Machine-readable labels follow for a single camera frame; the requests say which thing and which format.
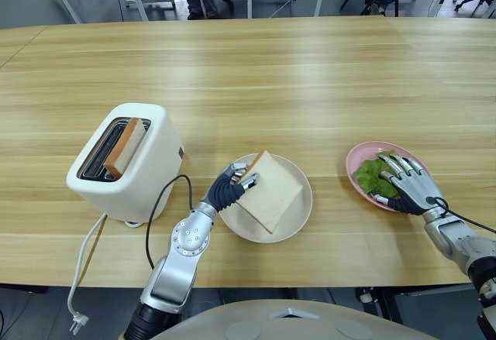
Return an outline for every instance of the wooden table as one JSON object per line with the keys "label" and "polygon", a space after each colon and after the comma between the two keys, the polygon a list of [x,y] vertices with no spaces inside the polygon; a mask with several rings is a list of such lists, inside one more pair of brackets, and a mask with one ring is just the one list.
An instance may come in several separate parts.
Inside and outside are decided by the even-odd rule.
{"label": "wooden table", "polygon": [[[450,206],[496,227],[496,26],[477,19],[335,17],[130,22],[0,30],[0,282],[68,285],[99,210],[66,188],[116,105],[160,104],[195,201],[230,161],[268,149],[306,172],[314,209],[295,237],[258,245],[217,220],[197,287],[340,287],[467,281],[422,218],[383,211],[344,160],[384,140],[427,163]],[[155,260],[188,213],[174,186]],[[144,228],[108,220],[84,286],[142,287]]]}

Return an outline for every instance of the green lettuce leaf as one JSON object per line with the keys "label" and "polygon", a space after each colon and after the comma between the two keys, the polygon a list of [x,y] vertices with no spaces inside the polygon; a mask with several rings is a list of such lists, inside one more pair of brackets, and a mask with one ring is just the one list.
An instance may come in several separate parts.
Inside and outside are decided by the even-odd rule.
{"label": "green lettuce leaf", "polygon": [[[397,154],[394,150],[381,152],[377,155]],[[386,180],[379,178],[379,173],[382,171],[391,172],[391,168],[382,160],[364,160],[362,165],[353,174],[358,182],[358,185],[363,191],[370,193],[374,192],[383,197],[394,198],[398,196],[398,191],[395,187],[389,184]]]}

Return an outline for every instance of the bread slice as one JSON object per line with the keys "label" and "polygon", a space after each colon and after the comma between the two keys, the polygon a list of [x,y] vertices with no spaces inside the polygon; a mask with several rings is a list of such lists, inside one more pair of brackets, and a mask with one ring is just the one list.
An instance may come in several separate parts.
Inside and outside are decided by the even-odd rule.
{"label": "bread slice", "polygon": [[253,173],[259,175],[257,185],[247,191],[238,204],[273,234],[303,186],[267,151],[255,158],[243,178]]}
{"label": "bread slice", "polygon": [[145,133],[146,130],[141,119],[131,118],[129,120],[121,137],[103,163],[103,166],[115,179],[119,179],[124,174]]}

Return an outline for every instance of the toaster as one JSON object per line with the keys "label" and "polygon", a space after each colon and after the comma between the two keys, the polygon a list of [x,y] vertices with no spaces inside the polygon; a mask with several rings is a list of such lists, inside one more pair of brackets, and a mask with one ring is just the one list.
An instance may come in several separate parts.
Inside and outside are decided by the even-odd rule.
{"label": "toaster", "polygon": [[[128,148],[122,176],[113,176],[105,161],[133,118],[142,133]],[[148,222],[162,187],[178,173],[184,155],[171,117],[159,105],[129,103],[114,108],[79,153],[67,173],[67,186],[110,218]],[[153,218],[164,209],[172,187],[166,189]]]}

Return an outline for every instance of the robotic arm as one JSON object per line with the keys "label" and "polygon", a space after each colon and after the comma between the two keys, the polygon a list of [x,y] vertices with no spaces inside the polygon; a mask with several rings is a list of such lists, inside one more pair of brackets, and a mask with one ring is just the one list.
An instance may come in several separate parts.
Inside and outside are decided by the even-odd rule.
{"label": "robotic arm", "polygon": [[375,200],[397,211],[422,215],[425,231],[436,248],[468,275],[479,293],[484,310],[477,319],[486,338],[496,338],[496,241],[474,232],[453,215],[441,191],[427,171],[410,158],[379,156],[394,174],[383,172],[400,198],[372,194]]}
{"label": "robotic arm", "polygon": [[123,335],[125,340],[152,338],[180,321],[198,261],[208,248],[217,212],[257,184],[256,173],[238,183],[247,167],[245,163],[228,165],[189,216],[174,226],[169,253],[153,269]]}

